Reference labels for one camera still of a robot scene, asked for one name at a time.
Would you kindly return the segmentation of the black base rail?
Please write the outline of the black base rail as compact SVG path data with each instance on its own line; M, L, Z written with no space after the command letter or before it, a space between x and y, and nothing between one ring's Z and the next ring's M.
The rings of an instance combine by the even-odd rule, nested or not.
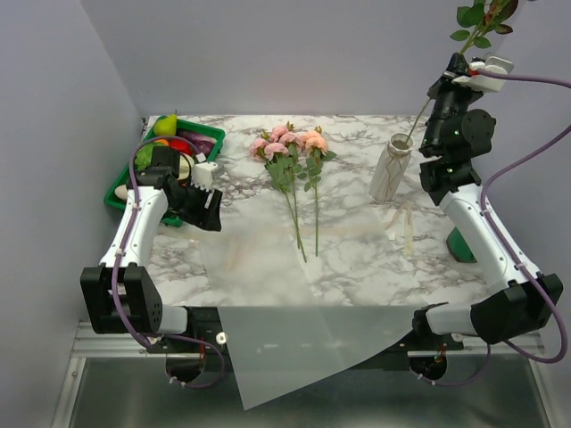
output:
M415 359L442 364L464 350L458 333L436 335L411 307L205 307L189 311L182 334L164 334L155 354L221 358L239 374L315 373L381 368L406 371Z

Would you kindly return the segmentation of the white wrapping paper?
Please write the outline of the white wrapping paper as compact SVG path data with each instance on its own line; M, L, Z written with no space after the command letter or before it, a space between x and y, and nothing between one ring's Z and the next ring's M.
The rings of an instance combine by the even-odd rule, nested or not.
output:
M294 229L269 195L235 204L220 232L197 232L240 398L250 409L358 365L402 339L413 284L366 202Z

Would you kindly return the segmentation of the rose stem with green leaves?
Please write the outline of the rose stem with green leaves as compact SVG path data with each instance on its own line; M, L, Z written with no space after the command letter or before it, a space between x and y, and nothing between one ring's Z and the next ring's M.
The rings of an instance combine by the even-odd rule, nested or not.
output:
M456 12L456 22L459 29L450 35L450 39L462 42L459 50L464 54L471 47L485 49L492 46L487 37L495 32L507 35L513 28L506 21L516 12L518 0L474 1L471 6L459 6Z

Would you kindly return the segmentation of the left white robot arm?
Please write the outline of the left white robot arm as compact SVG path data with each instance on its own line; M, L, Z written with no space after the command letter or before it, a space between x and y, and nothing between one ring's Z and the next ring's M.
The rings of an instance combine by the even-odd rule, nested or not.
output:
M80 276L96 333L130 333L139 342L151 334L167 334L168 343L179 352L197 343L188 310L163 304L146 269L166 213L204 231L221 229L222 192L212 186L221 166L198 157L186 180L180 180L181 156L166 145L155 146L146 169L137 170L133 161L128 164L126 208L117 233L99 264L84 268Z

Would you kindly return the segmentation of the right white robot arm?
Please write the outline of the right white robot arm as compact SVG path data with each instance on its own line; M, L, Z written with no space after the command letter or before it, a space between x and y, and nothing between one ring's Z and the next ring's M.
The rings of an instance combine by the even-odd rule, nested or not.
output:
M498 56L468 62L454 53L427 91L434 108L419 148L426 159L420 182L459 231L492 293L471 305L441 303L417 311L410 338L423 350L446 334L496 344L539 330L563 292L559 277L545 275L510 236L472 165L475 157L491 151L496 120L469 106L499 92L512 68L511 61Z

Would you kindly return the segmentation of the green yellow toy pear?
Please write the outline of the green yellow toy pear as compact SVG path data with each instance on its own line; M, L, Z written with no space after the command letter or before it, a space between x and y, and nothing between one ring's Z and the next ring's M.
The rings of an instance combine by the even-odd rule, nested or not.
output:
M178 116L176 113L170 114L162 119L157 119L153 125L155 136L174 136L177 133Z

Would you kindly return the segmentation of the red toy pepper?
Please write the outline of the red toy pepper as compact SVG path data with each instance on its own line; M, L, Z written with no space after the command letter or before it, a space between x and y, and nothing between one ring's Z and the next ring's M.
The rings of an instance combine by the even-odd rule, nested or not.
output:
M169 140L169 147L173 150L176 150L178 152L182 152L186 155L189 155L189 156L193 155L193 150L190 146L190 143L187 142L186 140L170 139Z

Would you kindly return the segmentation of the purple toy onion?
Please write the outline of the purple toy onion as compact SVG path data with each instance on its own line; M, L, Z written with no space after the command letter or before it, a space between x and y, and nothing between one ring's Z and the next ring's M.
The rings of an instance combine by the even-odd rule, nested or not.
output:
M211 154L215 144L216 142L212 142L210 140L198 140L194 143L194 146L199 153L202 153L205 157L208 157Z

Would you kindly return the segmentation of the green cloth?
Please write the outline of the green cloth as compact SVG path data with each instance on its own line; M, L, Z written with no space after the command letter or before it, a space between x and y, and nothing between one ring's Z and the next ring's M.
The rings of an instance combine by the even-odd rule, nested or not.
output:
M474 254L469 249L468 244L466 243L457 227L454 227L448 234L446 238L446 245L450 255L458 263L476 263Z

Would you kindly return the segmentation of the purple toy eggplant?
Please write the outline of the purple toy eggplant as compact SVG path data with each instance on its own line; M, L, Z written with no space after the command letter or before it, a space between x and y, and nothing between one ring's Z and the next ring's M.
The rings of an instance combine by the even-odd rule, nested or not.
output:
M193 144L198 140L210 140L212 142L217 142L215 137L207 136L205 134L188 129L178 129L176 135L185 138Z

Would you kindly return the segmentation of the toy lettuce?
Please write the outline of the toy lettuce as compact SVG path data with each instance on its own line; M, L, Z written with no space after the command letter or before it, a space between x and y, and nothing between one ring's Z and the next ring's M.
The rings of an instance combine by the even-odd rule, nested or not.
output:
M153 145L149 144L141 148L134 161L135 170L143 170L150 166L153 155Z

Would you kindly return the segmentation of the white ribbed ceramic vase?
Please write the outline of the white ribbed ceramic vase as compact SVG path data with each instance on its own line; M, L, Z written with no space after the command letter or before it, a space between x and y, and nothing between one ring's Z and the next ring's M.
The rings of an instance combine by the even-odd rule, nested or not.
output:
M391 200L410 163L413 140L403 133L393 134L378 159L368 193L376 202Z

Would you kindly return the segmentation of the white toy radish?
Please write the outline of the white toy radish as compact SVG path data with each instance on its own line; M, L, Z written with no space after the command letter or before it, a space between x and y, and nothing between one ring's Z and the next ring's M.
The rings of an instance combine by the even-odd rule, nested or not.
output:
M128 198L128 188L126 185L120 185L115 188L114 194L122 201L127 200Z

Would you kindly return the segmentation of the aluminium frame rail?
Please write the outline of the aluminium frame rail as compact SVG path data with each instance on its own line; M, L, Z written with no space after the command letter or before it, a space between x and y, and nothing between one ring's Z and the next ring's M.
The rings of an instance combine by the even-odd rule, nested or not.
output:
M165 362L125 334L98 335L79 323L52 426L161 427Z

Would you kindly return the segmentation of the pink flower stems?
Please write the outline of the pink flower stems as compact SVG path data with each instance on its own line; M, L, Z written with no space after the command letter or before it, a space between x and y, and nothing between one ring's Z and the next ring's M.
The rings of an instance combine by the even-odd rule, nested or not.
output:
M263 163L271 186L285 198L294 224L294 235L302 258L307 259L302 242L297 188L313 193L315 227L319 228L319 183L324 165L336 157L320 126L297 132L291 122L264 130L250 146L251 156Z

